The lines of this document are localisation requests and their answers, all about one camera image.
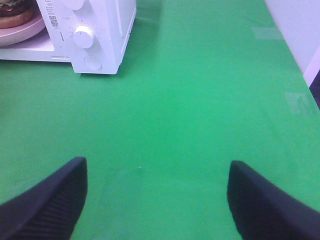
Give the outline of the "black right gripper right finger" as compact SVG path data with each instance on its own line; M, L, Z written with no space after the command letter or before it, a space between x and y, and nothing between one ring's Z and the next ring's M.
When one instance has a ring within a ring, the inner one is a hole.
M278 188L245 162L233 160L227 202L244 240L318 240L320 213Z

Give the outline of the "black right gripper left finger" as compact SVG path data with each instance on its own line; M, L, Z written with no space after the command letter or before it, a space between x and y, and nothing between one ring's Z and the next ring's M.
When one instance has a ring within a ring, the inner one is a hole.
M87 160L78 156L1 204L2 240L69 240L88 193Z

